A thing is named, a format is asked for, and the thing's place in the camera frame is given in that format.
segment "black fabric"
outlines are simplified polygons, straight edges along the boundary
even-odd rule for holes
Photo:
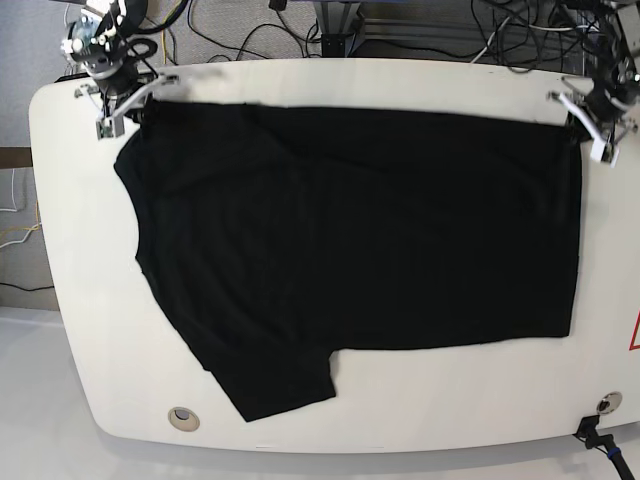
[[[564,128],[154,103],[116,171],[158,304],[247,421],[335,396],[336,350],[569,334]]]

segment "robotic manipulator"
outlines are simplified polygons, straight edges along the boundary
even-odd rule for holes
[[[169,28],[189,1],[182,0],[164,23],[142,28],[148,0],[86,0],[80,18],[69,24],[62,50],[70,63],[82,65],[95,81],[95,86],[78,89],[76,96],[101,96],[96,120],[99,139],[123,135],[124,116],[139,121],[142,107],[154,91],[179,82],[177,75],[158,73],[147,62],[158,45],[145,36]],[[574,28],[580,37],[586,59],[584,73],[593,87],[582,91],[574,86],[579,78],[566,77],[564,82],[571,92],[550,92],[549,98],[569,111],[569,123],[583,133],[584,140],[593,141],[591,159],[614,166],[620,140],[637,130],[625,115],[640,94],[638,4],[630,0],[560,0],[556,7],[559,17],[555,26]],[[589,22],[586,31],[576,24],[576,12]],[[138,71],[141,63],[149,73]]]

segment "white floor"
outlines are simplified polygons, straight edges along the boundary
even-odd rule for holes
[[[640,426],[612,432],[640,477]],[[603,454],[584,451],[570,437],[342,456],[228,452],[114,438],[92,420],[59,314],[9,308],[0,308],[0,465],[2,478],[12,480],[618,478]]]

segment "white tabletop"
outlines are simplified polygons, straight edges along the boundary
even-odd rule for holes
[[[269,60],[180,67],[183,101],[352,106],[561,124],[546,100],[559,75],[411,60]],[[49,85],[34,97],[31,139],[52,274],[93,416],[113,435],[284,452],[462,448],[566,435],[611,391],[604,426],[640,420],[640,137],[615,169],[584,162],[580,278],[571,335],[411,352],[342,351],[335,399],[245,423],[156,305],[134,259],[137,222],[113,170],[127,135],[98,142],[95,109]],[[176,430],[173,407],[200,428]]]

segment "red warning label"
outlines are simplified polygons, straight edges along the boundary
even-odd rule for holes
[[[640,349],[640,338],[638,338],[638,327],[640,327],[640,313],[638,313],[638,319],[636,320],[636,328],[633,329],[633,337],[631,337],[631,345],[629,345],[629,350]]]

